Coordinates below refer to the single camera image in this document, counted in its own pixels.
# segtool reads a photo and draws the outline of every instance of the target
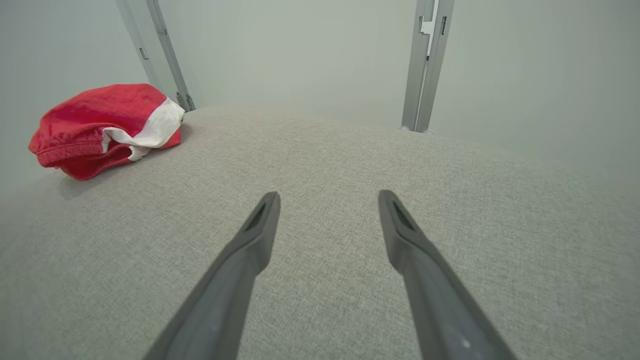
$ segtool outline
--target white trim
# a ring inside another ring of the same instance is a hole
[[[118,143],[132,145],[129,147],[131,149],[129,159],[131,161],[139,160],[149,153],[149,149],[156,149],[166,144],[180,128],[183,116],[184,109],[167,97],[149,115],[142,130],[134,137],[117,127],[105,127],[102,129],[102,153],[107,153],[109,143],[113,140]]]
[[[130,161],[138,161],[142,159],[144,155],[147,155],[149,151],[151,151],[151,148],[130,145],[129,150],[131,150],[131,155],[129,155],[128,159]]]

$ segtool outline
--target white wall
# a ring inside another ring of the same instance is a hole
[[[27,146],[48,109],[147,81],[113,0],[1,1],[0,197],[46,173]]]
[[[640,1],[456,0],[452,17],[430,130],[637,184]]]
[[[248,104],[399,127],[415,0],[160,0],[199,108]]]

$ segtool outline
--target red cloth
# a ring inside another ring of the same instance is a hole
[[[49,110],[29,150],[77,180],[180,143],[184,110],[148,84],[85,91]]]

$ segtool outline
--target mattress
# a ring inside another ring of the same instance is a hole
[[[182,139],[89,181],[56,172],[2,202],[0,358],[142,358],[277,190],[238,358],[416,359],[382,189],[520,359],[639,357],[636,194],[478,145],[281,111],[192,111]]]

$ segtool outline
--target textured gray fabric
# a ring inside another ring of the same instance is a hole
[[[274,189],[239,358],[416,359],[384,188],[521,359],[639,358],[637,195],[446,138],[270,111],[188,113],[183,141],[2,203],[1,359],[141,358]]]

